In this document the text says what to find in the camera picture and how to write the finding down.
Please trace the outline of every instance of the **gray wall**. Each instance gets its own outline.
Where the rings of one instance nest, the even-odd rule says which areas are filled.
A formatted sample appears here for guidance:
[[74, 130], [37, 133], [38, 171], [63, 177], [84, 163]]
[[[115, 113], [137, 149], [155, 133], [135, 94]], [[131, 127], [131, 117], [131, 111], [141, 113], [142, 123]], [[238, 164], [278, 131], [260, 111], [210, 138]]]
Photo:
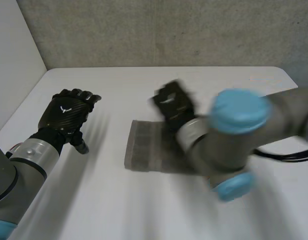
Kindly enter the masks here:
[[308, 85], [308, 0], [18, 0], [48, 69], [276, 66]]

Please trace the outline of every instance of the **carbon fiber hand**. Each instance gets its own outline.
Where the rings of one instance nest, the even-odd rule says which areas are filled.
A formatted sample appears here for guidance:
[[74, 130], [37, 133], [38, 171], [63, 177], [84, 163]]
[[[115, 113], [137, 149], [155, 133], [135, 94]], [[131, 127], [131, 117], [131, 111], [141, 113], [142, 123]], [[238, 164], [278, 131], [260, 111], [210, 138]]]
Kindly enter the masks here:
[[73, 145], [78, 152], [89, 152], [80, 132], [94, 104], [99, 101], [99, 95], [80, 89], [62, 90], [52, 97], [39, 123], [38, 129], [51, 128], [57, 130], [65, 138], [65, 143]]

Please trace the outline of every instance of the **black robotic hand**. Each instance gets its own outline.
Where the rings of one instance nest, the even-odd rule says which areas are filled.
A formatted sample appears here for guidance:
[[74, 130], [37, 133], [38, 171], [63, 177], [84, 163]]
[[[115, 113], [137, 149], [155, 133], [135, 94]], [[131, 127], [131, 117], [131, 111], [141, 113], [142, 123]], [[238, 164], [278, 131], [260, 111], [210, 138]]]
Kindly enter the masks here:
[[38, 123], [38, 131], [55, 130], [58, 136], [63, 137], [64, 144], [70, 143], [79, 153], [87, 154], [89, 148], [82, 138], [80, 128], [99, 100], [101, 97], [90, 91], [62, 90], [52, 97]]
[[184, 124], [196, 118], [194, 104], [178, 80], [173, 80], [157, 90], [152, 100], [172, 133], [176, 133]]

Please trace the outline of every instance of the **blue joint cap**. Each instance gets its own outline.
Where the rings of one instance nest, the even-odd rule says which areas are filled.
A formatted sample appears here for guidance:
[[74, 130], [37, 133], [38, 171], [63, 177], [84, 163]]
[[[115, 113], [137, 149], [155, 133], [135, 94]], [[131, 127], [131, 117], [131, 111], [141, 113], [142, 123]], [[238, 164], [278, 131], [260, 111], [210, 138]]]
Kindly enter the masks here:
[[209, 123], [222, 133], [246, 134], [263, 126], [270, 111], [266, 97], [246, 89], [226, 89], [215, 98]]
[[0, 240], [8, 239], [17, 226], [17, 224], [0, 220]]
[[230, 202], [250, 192], [254, 184], [254, 176], [249, 173], [241, 173], [220, 183], [212, 189], [218, 194], [218, 198], [224, 202]]

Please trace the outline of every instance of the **concrete wall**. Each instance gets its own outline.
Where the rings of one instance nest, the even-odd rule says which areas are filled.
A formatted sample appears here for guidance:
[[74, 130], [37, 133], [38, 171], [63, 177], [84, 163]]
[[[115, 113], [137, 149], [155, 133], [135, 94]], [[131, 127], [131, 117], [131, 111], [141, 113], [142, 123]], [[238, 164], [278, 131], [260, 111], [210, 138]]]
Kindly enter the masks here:
[[0, 0], [0, 130], [45, 72], [18, 4]]
[[18, 0], [48, 69], [276, 66], [308, 85], [308, 0]]

